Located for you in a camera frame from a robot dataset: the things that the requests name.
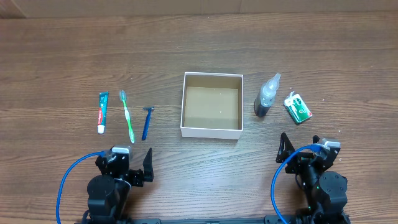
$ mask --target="soap bar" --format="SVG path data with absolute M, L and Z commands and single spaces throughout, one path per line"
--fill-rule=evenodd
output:
M 296 124 L 300 124 L 312 117 L 312 113 L 299 94 L 292 92 L 284 101 L 287 111 Z

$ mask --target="empty cardboard box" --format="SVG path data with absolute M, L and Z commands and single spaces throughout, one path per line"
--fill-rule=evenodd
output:
M 239 139 L 243 131 L 243 75 L 185 72 L 182 137 Z

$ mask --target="toothbrush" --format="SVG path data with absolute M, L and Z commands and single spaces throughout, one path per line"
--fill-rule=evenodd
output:
M 120 96 L 120 101 L 123 102 L 123 105 L 124 105 L 124 116 L 126 117 L 127 124 L 129 125 L 130 141 L 131 141 L 131 143 L 134 144 L 134 141 L 135 141 L 134 140 L 134 132 L 132 131 L 132 127 L 131 127 L 131 123 L 130 123 L 130 113 L 127 110 L 127 106 L 126 106 L 127 97 L 126 97 L 126 93 L 124 92 L 124 90 L 120 90 L 119 96 Z

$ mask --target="bottle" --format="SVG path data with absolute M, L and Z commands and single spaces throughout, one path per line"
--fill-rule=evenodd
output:
M 258 117 L 263 117 L 268 112 L 269 108 L 274 104 L 276 91 L 279 87 L 280 74 L 262 84 L 257 98 L 254 100 L 254 112 Z

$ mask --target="toothpaste tube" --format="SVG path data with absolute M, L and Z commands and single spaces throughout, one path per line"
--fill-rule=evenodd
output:
M 99 94 L 98 134 L 104 134 L 109 92 Z

